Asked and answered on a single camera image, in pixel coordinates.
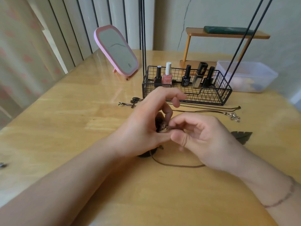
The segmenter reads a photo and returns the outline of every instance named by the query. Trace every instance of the left hand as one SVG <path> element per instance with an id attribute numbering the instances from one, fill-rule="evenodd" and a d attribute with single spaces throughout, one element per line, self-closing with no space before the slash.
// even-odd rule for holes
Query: left hand
<path id="1" fill-rule="evenodd" d="M 156 88 L 134 108 L 121 127 L 107 137 L 119 156 L 137 156 L 170 140 L 171 133 L 157 133 L 155 125 L 156 116 L 164 117 L 160 110 L 165 114 L 167 124 L 171 119 L 172 109 L 166 99 L 177 108 L 179 99 L 186 99 L 186 94 L 177 88 Z"/>

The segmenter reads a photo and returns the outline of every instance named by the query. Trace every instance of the bracelet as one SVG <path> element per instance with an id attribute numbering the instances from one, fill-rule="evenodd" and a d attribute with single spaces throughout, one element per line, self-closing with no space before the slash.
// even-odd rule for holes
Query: bracelet
<path id="1" fill-rule="evenodd" d="M 292 194 L 295 192 L 295 185 L 296 185 L 296 181 L 293 177 L 289 176 L 289 178 L 291 179 L 291 186 L 290 186 L 290 190 L 289 192 L 285 195 L 285 197 L 279 201 L 277 201 L 276 203 L 272 204 L 272 205 L 263 205 L 263 207 L 267 208 L 271 208 L 271 207 L 276 207 L 277 205 L 280 205 L 282 202 L 286 201 L 287 199 L 289 199 Z"/>

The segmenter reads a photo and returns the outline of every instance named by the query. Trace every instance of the curtain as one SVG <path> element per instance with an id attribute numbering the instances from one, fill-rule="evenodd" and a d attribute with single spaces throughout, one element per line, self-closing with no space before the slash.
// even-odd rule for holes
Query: curtain
<path id="1" fill-rule="evenodd" d="M 65 73 L 27 0 L 0 0 L 0 129 Z"/>

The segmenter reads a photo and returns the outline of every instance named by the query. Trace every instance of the black wire basket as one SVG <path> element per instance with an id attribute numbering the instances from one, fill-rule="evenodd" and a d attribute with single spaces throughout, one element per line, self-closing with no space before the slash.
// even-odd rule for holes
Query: black wire basket
<path id="1" fill-rule="evenodd" d="M 148 66 L 142 83 L 142 94 L 145 98 L 151 91 L 155 89 L 154 78 L 156 76 L 157 66 Z M 161 67 L 161 72 L 165 73 L 165 67 Z M 185 74 L 185 69 L 182 68 L 171 68 L 170 73 L 172 74 L 172 84 L 156 84 L 156 86 L 163 87 L 176 87 L 187 94 L 186 100 L 181 102 L 199 103 L 199 104 L 210 104 L 210 105 L 224 105 L 229 98 L 232 89 L 224 76 L 219 70 L 215 70 L 212 78 L 213 81 L 210 87 L 202 87 L 202 83 L 208 74 L 208 70 L 205 72 L 204 78 L 199 88 L 192 88 L 192 81 L 196 74 L 196 69 L 190 70 L 190 83 L 188 86 L 181 86 L 182 77 Z"/>

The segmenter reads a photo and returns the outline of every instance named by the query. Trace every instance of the nail polish bottle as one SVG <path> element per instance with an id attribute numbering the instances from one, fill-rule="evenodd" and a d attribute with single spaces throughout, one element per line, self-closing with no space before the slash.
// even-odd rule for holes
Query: nail polish bottle
<path id="1" fill-rule="evenodd" d="M 204 82 L 203 82 L 203 87 L 209 87 L 211 85 L 211 83 L 213 82 L 212 75 L 213 75 L 214 70 L 215 70 L 214 67 L 209 68 L 208 75 L 204 79 Z"/>
<path id="2" fill-rule="evenodd" d="M 161 66 L 157 66 L 157 75 L 153 80 L 155 88 L 160 86 L 162 83 L 162 76 L 161 76 Z"/>
<path id="3" fill-rule="evenodd" d="M 186 66 L 186 71 L 185 71 L 185 75 L 182 77 L 182 81 L 181 81 L 181 86 L 188 86 L 190 83 L 190 69 L 191 69 L 191 65 L 187 65 Z"/>
<path id="4" fill-rule="evenodd" d="M 165 74 L 163 75 L 163 84 L 171 85 L 172 83 L 172 74 L 170 73 L 170 68 L 171 68 L 171 62 L 167 62 Z"/>
<path id="5" fill-rule="evenodd" d="M 205 75 L 205 72 L 207 70 L 207 67 L 208 67 L 208 63 L 200 62 L 199 67 L 197 69 L 197 73 L 192 81 L 192 88 L 198 88 L 200 86 L 202 79 Z"/>

